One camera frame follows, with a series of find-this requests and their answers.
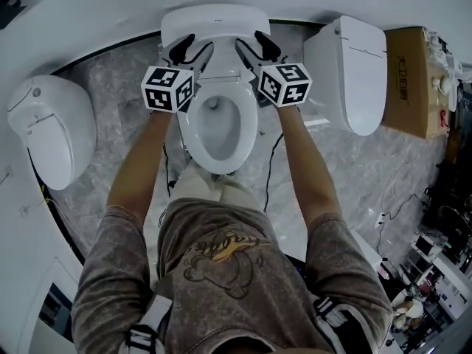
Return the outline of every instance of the graphic print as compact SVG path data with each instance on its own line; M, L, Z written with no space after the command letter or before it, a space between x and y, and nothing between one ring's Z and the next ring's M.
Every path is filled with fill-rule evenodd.
M299 84L296 86L288 86L285 90L285 96L282 100L282 105L288 103L299 103L305 98L305 95L310 84Z
M174 84L178 73L179 72L175 69L156 68L146 84L150 86L171 87L172 84Z
M272 102L277 103L282 84L275 80L271 75L263 72L260 88L261 92L264 93L267 98L269 98Z
M211 282L233 299L243 299L249 292L254 266L263 266L263 257L250 249L270 245L251 235L233 231L219 232L203 239L189 251L197 254L184 260L184 277L190 282Z
M193 95L192 77L189 77L185 83L176 89L177 95L177 108Z
M308 80L306 74L296 64L276 66L285 81Z
M165 110L172 110L172 103L170 101L170 92L157 91L155 89L145 89L147 104L150 108L160 108Z

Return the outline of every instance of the cardboard box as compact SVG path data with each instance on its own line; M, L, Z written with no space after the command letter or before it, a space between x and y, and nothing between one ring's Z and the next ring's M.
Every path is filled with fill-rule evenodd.
M432 80L448 73L429 61L423 28L389 30L385 36L388 73L382 125L420 138L447 133L448 97L434 90Z

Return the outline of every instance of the gray t-shirt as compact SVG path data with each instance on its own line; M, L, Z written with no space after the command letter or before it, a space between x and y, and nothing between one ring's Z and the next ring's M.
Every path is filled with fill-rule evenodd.
M211 353L237 337L271 349L333 349L316 328L309 291L356 307L380 347L391 307L345 222L317 218L308 230L306 285L256 210L194 198L172 202L159 234L156 293L173 301L166 353ZM141 223L107 209L72 308L79 353L115 353L152 293Z

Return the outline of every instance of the white wall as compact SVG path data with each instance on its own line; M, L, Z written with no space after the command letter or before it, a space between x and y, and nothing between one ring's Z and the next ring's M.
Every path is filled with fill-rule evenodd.
M25 0L31 8L0 32L0 90L96 49L159 29L168 8L189 2L255 5L271 18L331 21L352 15L382 29L425 25L472 63L472 0Z
M472 63L472 0L24 0L29 8L0 31L0 177L5 167L13 169L13 177L0 185L0 345L8 353L21 352L21 342L32 334L35 320L28 322L27 314L37 307L48 269L62 264L72 283L80 274L44 205L20 216L19 210L37 204L41 193L24 146L7 127L9 96L32 74L158 30L171 7L191 1L254 5L271 18L327 23L343 13L382 29L424 25L438 31L460 60Z
M0 115L0 346L28 353L42 302L56 282L74 298L82 266L44 203L26 149ZM20 211L27 208L27 215Z

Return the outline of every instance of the strap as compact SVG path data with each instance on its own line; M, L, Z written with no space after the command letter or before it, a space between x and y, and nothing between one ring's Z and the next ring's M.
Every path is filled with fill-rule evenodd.
M154 300L138 324L129 331L120 354L165 354L164 345L157 338L157 330L169 311L172 301L160 295Z
M352 305L327 296L316 298L313 306L318 328L331 341L336 354L378 353L369 325Z

